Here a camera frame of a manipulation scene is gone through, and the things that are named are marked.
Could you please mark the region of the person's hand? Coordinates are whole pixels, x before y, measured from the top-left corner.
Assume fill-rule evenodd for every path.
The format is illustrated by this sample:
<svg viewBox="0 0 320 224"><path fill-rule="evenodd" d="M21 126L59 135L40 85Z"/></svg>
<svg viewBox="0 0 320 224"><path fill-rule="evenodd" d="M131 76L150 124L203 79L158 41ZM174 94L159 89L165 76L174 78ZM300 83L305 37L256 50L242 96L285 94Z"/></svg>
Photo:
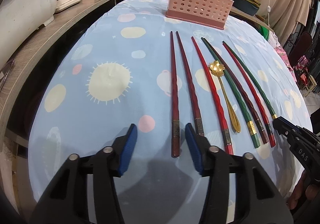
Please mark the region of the person's hand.
<svg viewBox="0 0 320 224"><path fill-rule="evenodd" d="M302 196L302 194L304 193L307 200L312 201L315 196L318 193L318 189L317 187L310 185L308 186L308 188L306 188L306 190L304 190L304 181L307 178L307 174L306 171L304 170L302 172L302 175L298 181L298 183L296 184L291 196L289 197L289 199L287 200L287 206L290 210L294 209L298 203L299 198Z"/></svg>

